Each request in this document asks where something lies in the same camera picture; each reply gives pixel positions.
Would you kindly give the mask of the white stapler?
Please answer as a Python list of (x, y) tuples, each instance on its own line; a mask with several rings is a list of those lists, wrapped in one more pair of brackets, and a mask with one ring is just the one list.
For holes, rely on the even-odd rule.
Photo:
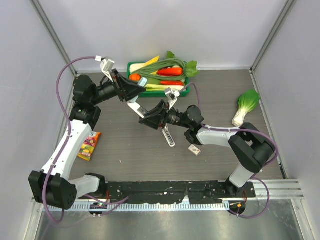
[(168, 128), (167, 125), (162, 129), (162, 133), (163, 133), (163, 135), (164, 135), (164, 137), (165, 137), (168, 145), (169, 145), (171, 148), (173, 148), (173, 147), (176, 145), (176, 143), (175, 143), (172, 135), (170, 134), (169, 128)]

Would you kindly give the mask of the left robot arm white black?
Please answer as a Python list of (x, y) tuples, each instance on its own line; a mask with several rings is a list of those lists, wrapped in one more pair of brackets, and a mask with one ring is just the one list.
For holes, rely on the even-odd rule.
[(101, 109), (98, 104), (118, 97), (131, 104), (145, 92), (147, 79), (133, 81), (111, 70), (108, 81), (96, 85), (88, 75), (80, 75), (73, 81), (74, 106), (67, 115), (68, 127), (58, 147), (40, 171), (32, 171), (28, 181), (37, 203), (68, 210), (75, 200), (90, 194), (100, 200), (107, 192), (104, 176), (87, 173), (70, 180), (73, 164), (85, 140), (94, 130)]

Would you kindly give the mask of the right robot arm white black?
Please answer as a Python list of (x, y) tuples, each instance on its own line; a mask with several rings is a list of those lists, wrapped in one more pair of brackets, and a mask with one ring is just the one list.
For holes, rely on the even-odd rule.
[(212, 127), (203, 124), (203, 121), (202, 112), (197, 106), (191, 105), (186, 111), (180, 112), (164, 100), (154, 109), (145, 110), (139, 119), (139, 123), (144, 126), (154, 130), (162, 129), (170, 144), (173, 139), (168, 125), (173, 125), (186, 129), (184, 136), (192, 145), (215, 145), (232, 149), (239, 164), (225, 181), (225, 190), (230, 197), (236, 198), (243, 193), (247, 181), (259, 173), (276, 154), (276, 144), (251, 123), (225, 128)]

